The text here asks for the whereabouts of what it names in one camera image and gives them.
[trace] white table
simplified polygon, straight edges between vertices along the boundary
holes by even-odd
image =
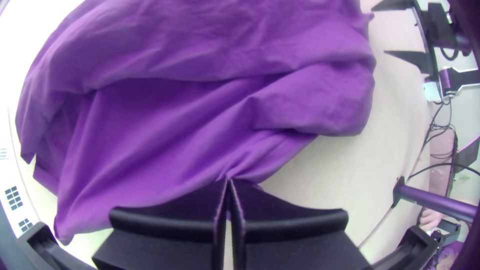
[[[25,164],[18,156],[20,144],[13,123],[30,63],[56,25],[80,2],[12,0],[0,16],[0,37],[8,41],[0,44],[0,74],[8,75],[0,80],[0,89],[7,90],[2,93],[7,95],[0,99],[0,105],[4,102],[8,108],[13,129],[14,154],[9,167],[18,162],[24,192],[32,204],[28,215],[36,216],[31,220],[43,221],[50,227],[57,199],[32,178],[33,165]],[[377,2],[363,0],[362,9],[368,12]],[[397,178],[411,174],[416,163],[417,170],[430,163],[428,147],[419,158],[431,119],[423,94],[423,76],[415,66],[383,52],[422,51],[422,39],[414,24],[410,11],[378,12],[370,23],[370,43],[377,59],[376,86],[363,133],[354,137],[319,137],[261,184],[267,192],[300,206],[345,209],[349,214],[346,233],[356,245],[366,239],[389,210]],[[6,110],[0,112],[7,123]],[[5,134],[7,130],[2,128],[0,125],[0,132]],[[8,137],[4,141],[10,144]],[[18,170],[12,170],[11,179],[20,180]],[[408,184],[426,190],[428,174],[419,175]],[[396,248],[406,229],[415,224],[419,211],[417,205],[408,202],[400,202],[391,211],[361,249],[369,262],[376,262]],[[110,232],[107,229],[77,235],[64,248],[93,265],[92,255]],[[231,269],[231,239],[226,241],[225,269]]]

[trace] purple rod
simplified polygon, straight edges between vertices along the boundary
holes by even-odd
[[[430,193],[418,188],[399,184],[394,193],[401,199],[432,209],[460,221],[472,223],[477,207],[448,197]]]

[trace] fabric fold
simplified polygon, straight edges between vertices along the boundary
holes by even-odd
[[[52,33],[16,114],[58,196],[55,235],[223,179],[259,183],[317,135],[367,123],[371,15],[355,0],[86,0]]]

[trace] black cable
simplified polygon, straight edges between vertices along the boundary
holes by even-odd
[[[417,175],[419,175],[419,174],[421,174],[421,173],[423,173],[423,172],[425,172],[425,171],[428,171],[428,170],[430,170],[430,169],[432,169],[432,168],[435,168],[435,167],[438,167],[438,166],[447,166],[447,165],[456,166],[456,167],[461,167],[461,168],[464,168],[465,170],[468,170],[468,171],[470,171],[470,172],[472,172],[472,173],[475,173],[475,174],[477,174],[478,176],[480,176],[480,172],[478,172],[478,171],[470,168],[469,166],[465,166],[465,165],[458,164],[458,163],[439,163],[439,164],[434,164],[434,165],[428,166],[428,167],[426,167],[426,168],[424,168],[424,169],[421,169],[421,170],[417,171],[416,173],[410,175],[410,176],[408,177],[408,179],[413,178],[413,177],[416,177]]]
[[[454,51],[453,51],[453,55],[452,56],[448,56],[445,51],[444,51],[444,48],[440,48],[440,51],[441,51],[441,55],[443,55],[443,57],[445,57],[445,59],[447,59],[448,61],[453,61],[455,59],[457,59],[457,57],[459,57],[459,52],[460,50],[458,48],[456,48]]]
[[[439,134],[433,135],[431,138],[428,138],[428,139],[424,142],[425,145],[426,145],[427,143],[429,143],[431,140],[433,140],[433,138],[438,137],[438,136],[444,134],[445,132],[447,132],[447,130],[449,130],[448,127],[450,127],[450,125],[452,124],[452,99],[449,99],[448,101],[449,101],[448,104],[450,105],[450,117],[449,117],[449,119],[448,119],[448,124],[445,125],[445,126],[436,125],[436,124],[435,124],[435,118],[437,117],[437,113],[440,111],[441,107],[443,106],[443,105],[440,105],[440,108],[438,108],[437,113],[435,114],[435,116],[434,116],[434,118],[433,118],[433,120],[432,120],[433,123],[430,124],[430,130],[433,130],[432,127],[435,127],[435,126],[436,126],[436,127],[441,127],[441,129],[443,129],[443,131],[440,132]]]

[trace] black square pattern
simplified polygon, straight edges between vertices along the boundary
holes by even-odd
[[[24,205],[24,203],[22,202],[22,198],[20,198],[20,194],[17,191],[16,186],[5,190],[5,194],[6,194],[6,199],[8,200],[8,204],[10,205],[10,208],[12,210],[15,210],[21,207],[22,205]]]
[[[33,226],[33,224],[30,222],[28,218],[25,218],[24,220],[18,223],[18,226],[20,227],[21,231],[24,233],[28,229],[30,229]]]

